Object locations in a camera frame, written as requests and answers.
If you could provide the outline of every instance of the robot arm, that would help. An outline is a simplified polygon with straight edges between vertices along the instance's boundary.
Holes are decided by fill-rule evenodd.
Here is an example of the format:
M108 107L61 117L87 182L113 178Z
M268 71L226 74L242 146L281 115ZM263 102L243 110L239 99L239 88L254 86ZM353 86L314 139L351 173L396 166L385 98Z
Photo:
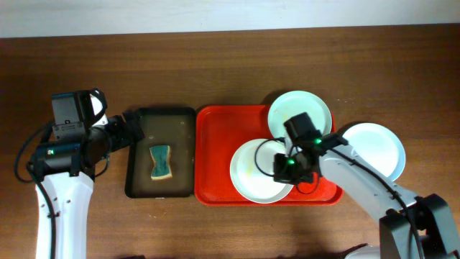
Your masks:
M388 186L391 186L393 190L400 194L400 198L407 206L416 202L416 193L398 186L376 171L357 154L351 145L339 145L334 150L355 159L358 163L378 174ZM403 209L375 177L361 168L351 165L332 150L327 150L326 154L319 158L319 167L324 178L340 186L376 223L386 216L389 209L394 209L395 211Z
M341 136L321 136L306 113L289 119L285 127L288 152L275 155L274 180L311 183L317 172L379 223L381 248L363 247L347 259L460 258L459 233L442 198L435 194L422 198L393 183ZM418 230L426 234L419 237Z
M37 184L36 258L85 258L86 219L97 176L95 165L106 158L107 169L111 152L144 136L138 118L131 112L123 114L126 122L121 116L107 119L105 98L97 89L54 95L52 106L55 123L46 129L27 164ZM55 142L48 142L51 130Z

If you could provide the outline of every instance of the green sponge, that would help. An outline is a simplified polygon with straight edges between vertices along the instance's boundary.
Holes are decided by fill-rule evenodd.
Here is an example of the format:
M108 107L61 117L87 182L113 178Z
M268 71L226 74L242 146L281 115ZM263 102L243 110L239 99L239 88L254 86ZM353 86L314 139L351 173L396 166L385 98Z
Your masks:
M170 146L153 146L150 148L150 155L153 159L152 175L150 176L153 181L162 180L173 176L170 166Z

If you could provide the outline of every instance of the black cable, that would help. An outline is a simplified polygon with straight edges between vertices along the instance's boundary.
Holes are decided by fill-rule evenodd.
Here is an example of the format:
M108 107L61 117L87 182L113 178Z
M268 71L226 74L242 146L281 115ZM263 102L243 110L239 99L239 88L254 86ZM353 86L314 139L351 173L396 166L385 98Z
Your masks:
M105 159L107 160L106 162L106 166L102 169L102 171L98 174L96 174L94 177L99 177L99 176L102 176L106 171L107 169L109 169L109 165L110 165L110 152L112 151L112 141L110 141L110 135L108 134L107 131L105 131L104 129L100 128L100 127L91 127L90 130L98 130L100 132L102 132L106 138L107 138L107 142L109 142L109 151L107 152L107 154L105 155Z
M254 154L254 163L256 164L257 169L259 169L259 171L260 171L261 173L265 174L266 176L273 177L274 175L265 173L265 172L259 167L259 165L257 164L257 153L259 152L259 149L260 149L260 147L261 147L263 144L265 144L265 143L267 143L267 142L270 142L270 141L284 141L284 139L285 139L284 137L277 137L277 138L265 140L264 142L260 143L259 147L257 147L257 149L256 149L256 153Z
M101 171L100 173L96 174L96 176L94 176L94 177L102 176L102 175L107 171L107 169L109 169L110 155L107 155L107 156L106 156L106 160L107 160L107 162L106 162L106 167L104 167L104 168L102 169L102 171Z
M45 190L45 187L43 187L42 183L40 183L34 174L33 170L30 168L30 165L32 163L28 162L26 164L26 169L29 171L30 177L32 180L37 184L38 189L42 193L43 197L45 198L46 205L48 206L48 210L50 211L49 217L51 218L51 251L50 251L50 258L55 259L56 257L56 216L55 216L55 210L54 207L52 206L51 199L48 196L48 193Z
M318 189L320 178L321 178L321 177L318 176L318 180L316 180L315 188L314 188L312 191L308 192L308 193L304 193L303 191L301 191L298 184L295 185L295 188L296 188L297 191L298 191L299 193L301 193L301 194L305 194L305 195L312 194L312 193L314 193L314 192Z
M34 134L32 134L27 140L26 142L22 145L21 149L19 150L17 156L16 156L16 160L14 161L14 176L16 176L16 179L18 179L18 181L22 182L22 183L33 183L34 181L33 180L25 180L23 178L21 178L21 176L19 176L19 173L17 171L17 168L18 168L18 165L19 165L19 159L21 159L21 156L22 156L22 153L25 151L26 147L31 143L31 141L33 141L33 139L39 134L41 133L41 131L47 129L48 127L51 127L52 126L52 123L54 121L50 121L48 122L47 124L45 124L44 126L42 126L41 128L39 128L36 132L34 132Z
M417 245L417 250L418 250L418 255L420 257L420 259L424 259L425 258L425 255L423 253L423 248L422 248L422 244L420 243L420 235L418 234L418 231L417 231L417 227L415 226L415 223L413 221L413 219L410 217L409 215L409 209L408 207L405 205L404 201L401 199L401 197L399 196L399 193L396 192L395 190L393 190L388 184L387 182L383 181L383 179L378 176L376 173L374 173L372 170L368 169L366 166L362 165L361 163L359 163L358 161L356 161L355 159L351 159L349 158L348 156L340 153L339 151L331 148L331 151L336 153L337 155L341 156L343 159L349 161L351 163L351 165L356 165L357 167L361 168L362 170L368 172L371 176L374 176L387 190L388 192L393 196L393 198L395 198L397 200L397 202L401 205L402 207L402 210L404 211L405 213L405 216L406 218L408 219L409 221L409 225L410 225L410 228L412 230L412 233L414 235L414 238L415 238L415 243Z
M288 156L289 158L290 158L290 156L293 154L293 150L294 150L294 145L293 145L292 147L290 147L289 156Z
M54 123L54 120L48 124L48 127L44 128L42 138L40 139L40 144L50 141L53 123Z

